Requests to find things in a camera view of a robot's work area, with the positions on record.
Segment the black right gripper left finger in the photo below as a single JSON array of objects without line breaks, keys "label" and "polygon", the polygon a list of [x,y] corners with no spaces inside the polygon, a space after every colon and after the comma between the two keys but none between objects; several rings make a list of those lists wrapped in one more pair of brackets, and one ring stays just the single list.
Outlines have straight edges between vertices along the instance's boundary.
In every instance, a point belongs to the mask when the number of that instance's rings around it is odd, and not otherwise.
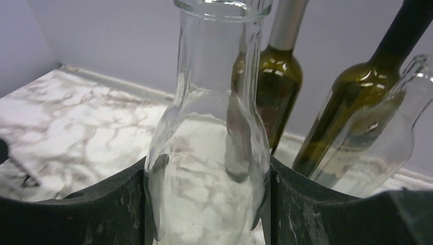
[{"label": "black right gripper left finger", "polygon": [[144,244],[143,165],[59,200],[1,198],[1,244]]}]

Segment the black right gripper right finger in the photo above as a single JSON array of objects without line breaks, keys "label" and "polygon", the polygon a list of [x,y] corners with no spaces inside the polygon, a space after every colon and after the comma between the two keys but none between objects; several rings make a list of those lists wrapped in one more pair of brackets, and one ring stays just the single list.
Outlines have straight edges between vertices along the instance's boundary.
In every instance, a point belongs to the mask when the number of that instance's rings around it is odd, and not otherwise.
[{"label": "black right gripper right finger", "polygon": [[271,159],[272,244],[432,244],[432,192],[360,199]]}]

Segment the clear glass bottle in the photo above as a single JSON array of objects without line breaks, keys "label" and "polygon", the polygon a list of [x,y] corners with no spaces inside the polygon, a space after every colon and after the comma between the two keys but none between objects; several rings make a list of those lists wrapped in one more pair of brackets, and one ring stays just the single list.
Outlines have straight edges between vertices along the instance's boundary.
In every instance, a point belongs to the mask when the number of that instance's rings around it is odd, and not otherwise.
[{"label": "clear glass bottle", "polygon": [[157,244],[249,244],[269,193],[256,109],[263,19],[272,1],[175,1],[177,89],[145,163]]},{"label": "clear glass bottle", "polygon": [[366,198],[410,159],[414,127],[432,103],[432,55],[418,55],[377,105],[357,110],[310,178]]}]

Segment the green bottle black capsule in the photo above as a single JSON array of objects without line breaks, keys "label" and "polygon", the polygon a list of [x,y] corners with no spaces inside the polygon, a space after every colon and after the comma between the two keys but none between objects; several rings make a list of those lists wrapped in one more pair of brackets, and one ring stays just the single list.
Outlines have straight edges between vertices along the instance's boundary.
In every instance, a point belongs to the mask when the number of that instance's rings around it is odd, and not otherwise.
[{"label": "green bottle black capsule", "polygon": [[432,1],[403,1],[370,60],[350,66],[334,81],[293,170],[309,177],[353,113],[384,98],[399,81],[403,62],[431,22]]}]

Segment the green bottle silver capsule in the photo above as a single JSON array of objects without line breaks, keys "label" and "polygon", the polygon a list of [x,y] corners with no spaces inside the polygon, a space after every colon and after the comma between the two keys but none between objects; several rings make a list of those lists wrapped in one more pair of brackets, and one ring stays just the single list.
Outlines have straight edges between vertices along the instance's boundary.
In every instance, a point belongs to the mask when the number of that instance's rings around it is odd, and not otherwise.
[{"label": "green bottle silver capsule", "polygon": [[256,107],[274,154],[299,95],[303,74],[294,48],[307,0],[279,1],[267,47],[260,53]]}]

